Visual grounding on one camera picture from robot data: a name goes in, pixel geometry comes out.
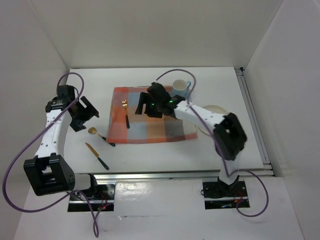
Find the orange blue checkered cloth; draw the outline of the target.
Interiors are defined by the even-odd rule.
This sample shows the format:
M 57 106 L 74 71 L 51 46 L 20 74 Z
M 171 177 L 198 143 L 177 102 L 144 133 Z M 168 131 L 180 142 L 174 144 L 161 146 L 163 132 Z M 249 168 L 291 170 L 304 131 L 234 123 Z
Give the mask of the orange blue checkered cloth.
M 115 87 L 110 104 L 109 126 L 106 140 L 115 144 L 158 144 L 195 140 L 198 138 L 196 127 L 170 116 L 162 118 L 135 114 L 141 92 L 146 87 Z M 125 110 L 122 101 L 127 100 L 127 113 L 130 128 L 127 129 Z

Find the light blue mug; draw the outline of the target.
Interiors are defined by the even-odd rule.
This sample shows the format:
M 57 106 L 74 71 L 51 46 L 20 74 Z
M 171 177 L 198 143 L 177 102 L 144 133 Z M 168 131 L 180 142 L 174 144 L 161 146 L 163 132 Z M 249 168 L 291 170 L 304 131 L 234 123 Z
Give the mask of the light blue mug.
M 180 97 L 186 98 L 189 88 L 191 86 L 190 81 L 184 81 L 182 79 L 177 79 L 172 84 L 172 96 L 178 95 Z

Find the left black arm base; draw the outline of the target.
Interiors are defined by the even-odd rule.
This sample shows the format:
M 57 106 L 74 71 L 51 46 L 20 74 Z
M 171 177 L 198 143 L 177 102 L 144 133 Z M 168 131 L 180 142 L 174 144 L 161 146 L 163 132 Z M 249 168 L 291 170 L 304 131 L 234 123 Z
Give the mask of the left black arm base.
M 85 191 L 85 195 L 94 212 L 113 212 L 116 183 L 108 182 L 107 184 L 98 184 L 95 188 L 96 192 Z M 89 212 L 90 207 L 86 198 L 79 192 L 71 195 L 68 201 L 68 212 L 80 213 Z

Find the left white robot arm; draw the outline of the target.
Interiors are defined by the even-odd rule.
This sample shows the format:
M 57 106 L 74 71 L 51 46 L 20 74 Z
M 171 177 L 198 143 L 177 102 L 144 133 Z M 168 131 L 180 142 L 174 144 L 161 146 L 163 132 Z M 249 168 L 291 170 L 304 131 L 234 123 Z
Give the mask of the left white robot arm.
M 24 161 L 23 169 L 37 196 L 68 192 L 75 189 L 74 171 L 64 159 L 64 147 L 68 127 L 75 132 L 86 129 L 84 123 L 99 112 L 85 96 L 76 101 L 61 117 L 59 114 L 76 99 L 76 88 L 61 85 L 57 96 L 45 107 L 46 126 L 52 125 L 44 134 L 35 156 Z

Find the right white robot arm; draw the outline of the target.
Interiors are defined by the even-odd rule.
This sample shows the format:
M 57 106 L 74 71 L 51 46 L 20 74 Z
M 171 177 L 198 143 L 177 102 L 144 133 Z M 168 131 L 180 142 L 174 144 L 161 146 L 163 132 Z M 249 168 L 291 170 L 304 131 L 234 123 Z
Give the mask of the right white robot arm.
M 151 118 L 165 115 L 205 128 L 222 159 L 217 179 L 218 190 L 223 196 L 230 196 L 235 191 L 239 181 L 239 154 L 247 142 L 247 135 L 235 114 L 214 113 L 191 103 L 185 97 L 170 96 L 164 86 L 156 82 L 139 95 L 135 114 L 142 113 Z

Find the gold fork green handle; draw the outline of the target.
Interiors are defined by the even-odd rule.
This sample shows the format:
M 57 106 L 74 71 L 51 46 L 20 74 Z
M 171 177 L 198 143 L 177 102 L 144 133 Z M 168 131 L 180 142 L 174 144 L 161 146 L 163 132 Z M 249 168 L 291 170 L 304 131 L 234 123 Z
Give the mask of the gold fork green handle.
M 124 109 L 124 112 L 125 112 L 125 122 L 126 122 L 126 127 L 127 129 L 130 128 L 130 122 L 129 122 L 129 116 L 128 116 L 128 102 L 126 99 L 124 99 L 122 101 L 122 107 Z

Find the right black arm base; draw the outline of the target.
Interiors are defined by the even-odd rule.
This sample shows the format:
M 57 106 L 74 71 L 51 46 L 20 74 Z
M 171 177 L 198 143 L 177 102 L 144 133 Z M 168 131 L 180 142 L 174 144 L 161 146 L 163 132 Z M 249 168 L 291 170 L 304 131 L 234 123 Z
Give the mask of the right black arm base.
M 239 181 L 231 192 L 223 193 L 217 181 L 203 182 L 200 194 L 206 210 L 249 208 L 250 202 L 244 181 Z

